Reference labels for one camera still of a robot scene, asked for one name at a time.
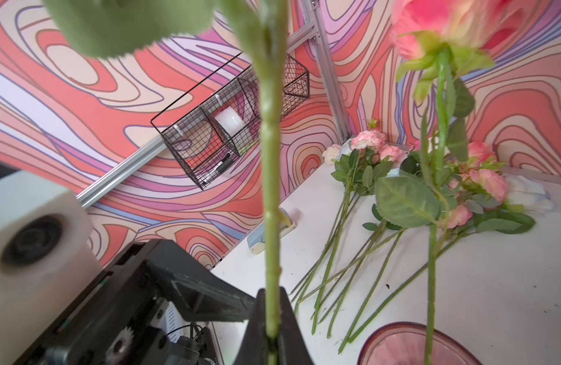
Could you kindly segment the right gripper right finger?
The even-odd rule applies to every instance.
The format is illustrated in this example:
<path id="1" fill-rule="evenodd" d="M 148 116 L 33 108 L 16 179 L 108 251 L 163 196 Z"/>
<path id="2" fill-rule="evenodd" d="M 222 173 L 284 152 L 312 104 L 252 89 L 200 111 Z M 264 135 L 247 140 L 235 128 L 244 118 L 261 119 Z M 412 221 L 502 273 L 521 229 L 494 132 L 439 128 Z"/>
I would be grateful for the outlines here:
<path id="1" fill-rule="evenodd" d="M 278 363 L 281 365 L 314 364 L 284 287 L 280 288 L 280 331 L 277 350 Z"/>

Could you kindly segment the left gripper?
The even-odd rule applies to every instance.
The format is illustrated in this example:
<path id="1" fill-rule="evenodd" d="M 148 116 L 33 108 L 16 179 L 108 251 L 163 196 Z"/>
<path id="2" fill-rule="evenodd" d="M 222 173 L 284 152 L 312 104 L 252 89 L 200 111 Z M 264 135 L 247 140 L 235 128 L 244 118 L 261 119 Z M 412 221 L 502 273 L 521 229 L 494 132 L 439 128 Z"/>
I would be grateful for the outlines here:
<path id="1" fill-rule="evenodd" d="M 171 240 L 133 242 L 14 362 L 218 364 L 207 324 L 243 322 L 254 302 Z"/>

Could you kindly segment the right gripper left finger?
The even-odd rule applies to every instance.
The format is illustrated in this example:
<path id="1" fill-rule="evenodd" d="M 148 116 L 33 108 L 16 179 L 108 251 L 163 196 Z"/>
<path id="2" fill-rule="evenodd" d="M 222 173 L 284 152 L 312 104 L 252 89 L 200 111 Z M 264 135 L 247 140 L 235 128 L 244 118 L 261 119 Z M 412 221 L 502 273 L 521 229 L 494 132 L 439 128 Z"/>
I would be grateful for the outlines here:
<path id="1" fill-rule="evenodd" d="M 268 336 L 265 329 L 265 289 L 258 291 L 234 365 L 266 365 Z"/>

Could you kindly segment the salmon pink rose stem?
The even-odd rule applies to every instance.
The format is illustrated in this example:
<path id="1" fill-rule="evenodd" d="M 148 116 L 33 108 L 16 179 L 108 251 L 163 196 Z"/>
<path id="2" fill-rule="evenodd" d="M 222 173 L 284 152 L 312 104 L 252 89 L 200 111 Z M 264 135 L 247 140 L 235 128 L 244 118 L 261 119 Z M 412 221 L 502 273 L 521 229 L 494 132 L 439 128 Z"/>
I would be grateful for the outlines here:
<path id="1" fill-rule="evenodd" d="M 457 189 L 467 187 L 468 189 L 464 192 L 464 195 L 467 198 L 464 199 L 460 205 L 457 205 L 457 207 L 455 207 L 449 214 L 449 217 L 446 219 L 446 228 L 443 230 L 443 233 L 434 233 L 431 235 L 431 237 L 434 238 L 433 244 L 435 248 L 429 251 L 429 261 L 418 269 L 418 271 L 413 274 L 410 279 L 405 281 L 405 283 L 398 288 L 399 290 L 408 286 L 408 284 L 414 281 L 414 279 L 422 272 L 432 269 L 436 258 L 442 255 L 459 239 L 473 234 L 479 223 L 489 220 L 497 221 L 500 219 L 501 214 L 507 214 L 510 211 L 508 209 L 509 204 L 507 202 L 508 195 L 510 193 L 510 184 L 508 184 L 507 179 L 502 176 L 495 180 L 483 182 L 479 185 L 476 184 L 473 179 L 469 183 L 459 183 L 454 180 L 452 181 L 451 186 Z M 332 293 L 347 272 L 351 273 L 347 284 L 345 284 L 345 287 L 338 296 L 336 296 L 334 302 L 327 308 L 323 315 L 319 314 L 321 305 L 325 303 L 328 297 L 323 296 L 319 303 L 315 305 L 315 313 L 312 315 L 313 320 L 316 322 L 323 322 L 327 316 L 331 316 L 327 337 L 331 337 L 331 331 L 333 329 L 335 319 L 337 319 L 338 312 L 341 310 L 350 286 L 364 260 L 367 256 L 370 256 L 374 251 L 378 250 L 390 241 L 394 242 L 391 246 L 391 248 L 394 249 L 402 234 L 408 229 L 406 227 L 393 224 L 383 218 L 379 214 L 377 205 L 372 206 L 372 213 L 379 223 L 374 224 L 372 222 L 368 222 L 363 225 L 367 231 L 372 232 L 370 238 L 368 238 L 361 247 L 360 251 L 344 269 L 341 269 L 333 276 L 324 279 L 323 282 L 312 291 L 313 294 L 320 294 L 327 285 L 330 285 L 328 292 Z"/>

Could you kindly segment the light pink carnation stem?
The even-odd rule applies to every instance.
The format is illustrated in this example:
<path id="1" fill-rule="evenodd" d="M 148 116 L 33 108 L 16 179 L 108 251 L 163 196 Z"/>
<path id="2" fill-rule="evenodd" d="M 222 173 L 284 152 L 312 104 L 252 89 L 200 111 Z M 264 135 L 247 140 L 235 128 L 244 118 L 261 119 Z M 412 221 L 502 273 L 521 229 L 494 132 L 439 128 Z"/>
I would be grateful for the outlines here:
<path id="1" fill-rule="evenodd" d="M 259 81 L 261 173 L 265 224 L 265 329 L 268 363 L 278 363 L 280 331 L 280 126 L 288 3 L 261 1 L 46 1 L 49 15 L 85 56 L 115 58 L 172 35 L 210 28 L 220 11 Z"/>

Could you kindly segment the dark pink rose stem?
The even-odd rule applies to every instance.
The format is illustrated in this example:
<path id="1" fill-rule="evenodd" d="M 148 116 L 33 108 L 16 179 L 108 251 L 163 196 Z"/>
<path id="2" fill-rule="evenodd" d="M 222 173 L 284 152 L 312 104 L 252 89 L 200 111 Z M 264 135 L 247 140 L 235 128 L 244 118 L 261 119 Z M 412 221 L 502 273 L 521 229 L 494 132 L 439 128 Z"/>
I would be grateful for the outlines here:
<path id="1" fill-rule="evenodd" d="M 375 185 L 376 208 L 387 222 L 430 231 L 424 363 L 432 361 L 439 254 L 472 234 L 523 234 L 535 224 L 521 205 L 507 202 L 495 154 L 469 142 L 465 121 L 475 99 L 462 81 L 493 67 L 490 50 L 521 21 L 509 1 L 397 1 L 392 11 L 392 43 L 402 57 L 396 77 L 419 72 L 414 100 L 434 93 L 437 115 L 434 127 L 421 121 L 417 171 L 390 172 Z"/>

